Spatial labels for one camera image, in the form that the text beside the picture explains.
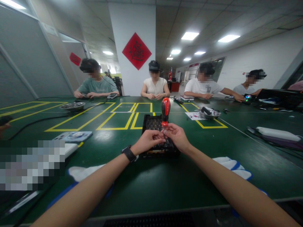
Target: red screwdriver handle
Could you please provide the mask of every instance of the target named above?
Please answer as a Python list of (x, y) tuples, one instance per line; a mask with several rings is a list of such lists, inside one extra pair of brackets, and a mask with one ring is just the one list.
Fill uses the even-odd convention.
[(162, 126), (168, 126), (168, 115), (170, 111), (170, 101), (169, 98), (164, 98), (162, 101)]

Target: paper sheet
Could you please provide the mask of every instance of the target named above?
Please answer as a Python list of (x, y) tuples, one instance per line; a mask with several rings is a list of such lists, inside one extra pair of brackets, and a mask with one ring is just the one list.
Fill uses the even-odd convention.
[(188, 112), (186, 115), (191, 119), (191, 120), (205, 120), (204, 118), (200, 117), (199, 112)]

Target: green t-shirt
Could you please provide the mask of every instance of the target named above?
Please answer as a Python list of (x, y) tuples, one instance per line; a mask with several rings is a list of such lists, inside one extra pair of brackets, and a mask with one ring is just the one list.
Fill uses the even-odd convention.
[(118, 91), (116, 84), (113, 82), (112, 79), (108, 77), (102, 77), (101, 81), (95, 81), (92, 78), (85, 80), (83, 84), (78, 88), (83, 94), (88, 94), (90, 92), (95, 93), (110, 93), (114, 91)]

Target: wristwatch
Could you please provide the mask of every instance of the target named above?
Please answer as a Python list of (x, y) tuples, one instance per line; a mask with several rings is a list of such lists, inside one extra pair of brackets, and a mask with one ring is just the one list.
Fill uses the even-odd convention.
[(121, 153), (124, 153), (126, 157), (129, 159), (130, 162), (136, 161), (137, 157), (133, 154), (133, 152), (130, 150), (131, 145), (128, 145), (126, 148), (124, 148)]

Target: white t-shirt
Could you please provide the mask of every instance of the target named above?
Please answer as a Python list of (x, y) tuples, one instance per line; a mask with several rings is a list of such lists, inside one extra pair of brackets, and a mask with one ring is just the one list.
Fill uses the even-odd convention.
[(198, 81), (197, 78), (195, 78), (188, 81), (184, 92), (189, 91), (199, 94), (205, 94), (205, 93), (215, 94), (222, 91), (223, 89), (224, 87), (221, 87), (215, 81), (201, 82)]
[(159, 77), (159, 80), (157, 81), (156, 85), (154, 85), (154, 82), (151, 78), (146, 79), (143, 83), (147, 87), (146, 93), (158, 95), (164, 93), (164, 85), (167, 84), (167, 81)]
[(252, 94), (255, 92), (255, 89), (251, 86), (248, 87), (246, 90), (245, 87), (242, 84), (239, 84), (238, 86), (235, 86), (233, 89), (234, 92), (237, 92), (239, 95), (245, 95), (245, 94)]

